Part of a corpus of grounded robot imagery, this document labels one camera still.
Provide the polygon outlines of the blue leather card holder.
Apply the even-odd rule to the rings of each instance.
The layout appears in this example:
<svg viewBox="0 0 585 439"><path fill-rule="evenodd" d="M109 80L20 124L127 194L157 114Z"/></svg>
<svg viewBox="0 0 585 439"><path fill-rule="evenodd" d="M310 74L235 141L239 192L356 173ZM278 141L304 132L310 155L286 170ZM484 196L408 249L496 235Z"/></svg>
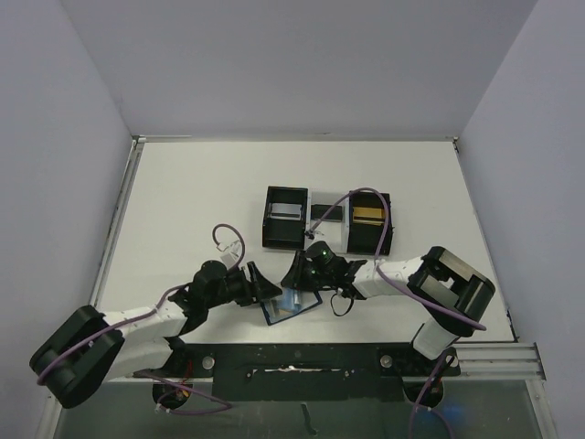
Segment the blue leather card holder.
<svg viewBox="0 0 585 439"><path fill-rule="evenodd" d="M291 288L284 288L282 294L261 302L261 310L268 326L316 308L323 303L319 293L309 293Z"/></svg>

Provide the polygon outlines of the black white card tray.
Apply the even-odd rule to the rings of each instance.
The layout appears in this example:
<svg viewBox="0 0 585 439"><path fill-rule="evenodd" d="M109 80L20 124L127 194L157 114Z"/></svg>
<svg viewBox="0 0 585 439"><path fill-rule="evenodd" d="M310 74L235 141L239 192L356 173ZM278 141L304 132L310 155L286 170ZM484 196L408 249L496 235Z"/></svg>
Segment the black white card tray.
<svg viewBox="0 0 585 439"><path fill-rule="evenodd" d="M299 251L308 248L304 233L318 229L334 252L352 255L390 254L393 226L386 214L382 226L355 224L352 221L354 206L384 208L390 203L388 193L381 196L369 191L357 192L343 201L338 193L311 190L307 187L269 186L261 227L261 244L273 250ZM271 219L272 203L290 203L303 206L300 220Z"/></svg>

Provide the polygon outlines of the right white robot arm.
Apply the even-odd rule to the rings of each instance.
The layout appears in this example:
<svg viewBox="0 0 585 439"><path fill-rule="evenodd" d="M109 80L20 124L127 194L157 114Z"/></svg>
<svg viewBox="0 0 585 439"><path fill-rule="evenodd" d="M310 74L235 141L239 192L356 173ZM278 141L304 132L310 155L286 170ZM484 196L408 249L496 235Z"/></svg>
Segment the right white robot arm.
<svg viewBox="0 0 585 439"><path fill-rule="evenodd" d="M495 286L471 265L441 246L400 262L347 260L318 241L298 251L282 286L304 292L334 291L350 300L403 294L430 313L411 345L437 359L455 341L485 331L481 319Z"/></svg>

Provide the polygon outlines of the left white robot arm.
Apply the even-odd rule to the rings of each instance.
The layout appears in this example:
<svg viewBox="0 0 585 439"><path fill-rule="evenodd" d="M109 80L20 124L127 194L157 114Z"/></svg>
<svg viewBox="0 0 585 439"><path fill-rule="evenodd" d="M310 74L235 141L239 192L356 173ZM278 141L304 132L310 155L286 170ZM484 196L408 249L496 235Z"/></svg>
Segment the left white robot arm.
<svg viewBox="0 0 585 439"><path fill-rule="evenodd" d="M155 305L100 312L85 305L32 355L29 366L62 407L74 408L106 381L163 370L183 349L181 336L202 326L210 309L255 305L281 295L254 262L228 268L204 262L191 282L172 287Z"/></svg>

